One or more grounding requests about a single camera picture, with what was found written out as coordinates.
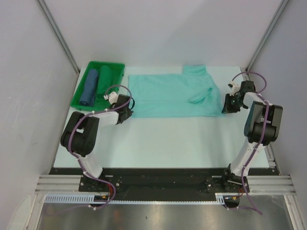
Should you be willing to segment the teal t shirt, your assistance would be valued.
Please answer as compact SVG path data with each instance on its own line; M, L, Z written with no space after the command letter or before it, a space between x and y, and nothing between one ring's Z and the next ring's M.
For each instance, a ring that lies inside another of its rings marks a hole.
M130 75L136 118L220 117L220 90L204 65L181 73Z

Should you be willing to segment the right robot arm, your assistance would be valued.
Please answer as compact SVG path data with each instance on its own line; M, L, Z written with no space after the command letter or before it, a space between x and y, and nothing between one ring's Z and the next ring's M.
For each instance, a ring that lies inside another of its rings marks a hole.
M252 81L245 80L240 85L231 81L228 86L231 92L225 95L222 113L237 113L241 108L249 110L244 144L221 178L222 189L235 192L248 188L247 176L254 157L278 138L283 107L265 100L256 92Z

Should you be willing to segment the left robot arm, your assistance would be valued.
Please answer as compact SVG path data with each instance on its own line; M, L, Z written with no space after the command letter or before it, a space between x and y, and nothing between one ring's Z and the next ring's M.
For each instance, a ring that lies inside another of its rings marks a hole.
M83 174L90 178L89 186L102 191L106 180L100 175L103 167L94 159L94 146L99 127L119 125L129 119L135 106L131 96L117 95L111 106L101 112L73 112L60 138L60 144L77 159Z

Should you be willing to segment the rolled dark green t shirt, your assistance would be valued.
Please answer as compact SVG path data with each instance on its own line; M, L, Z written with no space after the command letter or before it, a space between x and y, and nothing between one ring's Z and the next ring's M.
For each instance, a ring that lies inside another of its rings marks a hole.
M106 90L111 86L113 78L112 70L109 66L103 65L99 70L99 77L96 89L96 97L99 100L104 98Z

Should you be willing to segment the rolled blue t shirt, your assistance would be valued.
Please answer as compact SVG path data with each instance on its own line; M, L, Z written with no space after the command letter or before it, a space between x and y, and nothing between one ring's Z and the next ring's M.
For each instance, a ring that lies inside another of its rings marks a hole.
M80 105L93 107L97 82L98 71L96 69L90 69L83 85L83 92L79 98Z

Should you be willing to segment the green plastic tray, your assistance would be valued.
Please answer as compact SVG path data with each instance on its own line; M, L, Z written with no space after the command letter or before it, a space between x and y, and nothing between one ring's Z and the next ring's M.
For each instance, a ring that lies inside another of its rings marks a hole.
M112 63L112 62L100 62L100 61L90 61L84 74L81 77L81 81L76 89L76 92L74 93L74 96L72 98L70 106L72 108L83 110L83 111L102 111L110 106L110 103L108 101L105 101L104 99L99 100L96 97L96 90L95 90L95 101L93 107L88 106L82 106L79 104L79 98L83 92L83 85L86 79L86 76L90 69L96 69L98 71L103 65L107 65L111 68L113 73L112 83L111 86L114 86L112 89L108 91L108 93L111 93L112 91L118 92L118 84L121 84L122 77L124 74L125 65L122 63Z

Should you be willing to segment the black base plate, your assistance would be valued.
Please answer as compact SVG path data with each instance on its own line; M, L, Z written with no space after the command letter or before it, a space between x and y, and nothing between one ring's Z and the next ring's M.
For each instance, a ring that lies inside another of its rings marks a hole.
M101 182L86 177L80 168L52 168L49 175L82 175L79 191L93 192L99 191L106 185ZM275 168L251 168L248 176L277 176L278 169ZM251 179L245 179L246 188ZM213 193L213 187L217 187L222 192L237 192L243 188L241 176L230 175L230 170L226 168L191 168L191 169L142 169L142 168L104 168L99 179L111 182L117 192L128 188L196 188L204 189Z

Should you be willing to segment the aluminium front rail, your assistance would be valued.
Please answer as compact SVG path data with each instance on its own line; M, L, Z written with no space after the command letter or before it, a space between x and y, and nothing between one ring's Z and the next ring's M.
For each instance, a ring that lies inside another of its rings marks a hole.
M41 175L36 185L36 192L79 192L84 188L81 175ZM250 192L253 195L296 195L289 175L248 176Z

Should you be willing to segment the right aluminium frame post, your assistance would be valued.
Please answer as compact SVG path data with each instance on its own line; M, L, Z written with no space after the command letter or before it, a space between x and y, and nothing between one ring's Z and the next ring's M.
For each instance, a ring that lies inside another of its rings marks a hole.
M253 66L255 65L257 59L260 57L262 51L264 50L267 42L269 41L270 37L272 36L275 28L277 27L280 19L282 18L284 12L286 11L286 8L288 7L290 0L282 0L274 13L267 29L265 30L265 33L263 34L260 43L258 44L255 52L253 53L250 61L248 62L245 70L250 71L252 70Z

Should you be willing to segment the aluminium frame post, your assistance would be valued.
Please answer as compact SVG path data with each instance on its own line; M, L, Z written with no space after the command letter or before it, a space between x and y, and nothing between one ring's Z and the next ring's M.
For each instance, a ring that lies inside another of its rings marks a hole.
M260 43L258 44L255 52L253 53L250 61L248 62L245 70L250 71L252 70L253 66L255 65L257 59L260 57L262 51L264 50L267 42L269 41L270 37L272 36L275 28L277 27L280 19L282 18L284 12L286 11L286 8L288 7L290 0L282 0L274 13L267 29L265 30L265 33L263 34Z
M60 31L60 28L58 27L56 20L54 19L48 5L44 0L35 0L38 7L40 8L43 16L45 17L46 22L48 23L52 33L54 34L56 40L58 41L61 49L63 50L65 56L67 57L70 65L74 69L74 71L79 74L80 68L77 65L77 62L75 61L75 58L72 55L72 52L68 46L68 44L65 41L64 36L62 35L62 32Z

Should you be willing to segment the left aluminium frame post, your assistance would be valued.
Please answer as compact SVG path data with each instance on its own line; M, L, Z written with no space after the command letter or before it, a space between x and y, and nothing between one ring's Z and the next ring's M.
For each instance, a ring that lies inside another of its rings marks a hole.
M62 32L60 31L60 28L58 27L56 20L54 19L48 5L44 0L35 0L38 7L40 8L43 16L45 17L46 22L48 23L52 33L54 34L56 40L58 41L61 49L63 50L65 56L67 57L70 65L74 69L74 71L79 74L80 68L77 65L77 62L75 61L75 58L72 55L72 52L68 46L68 44L65 41L64 36L62 35Z

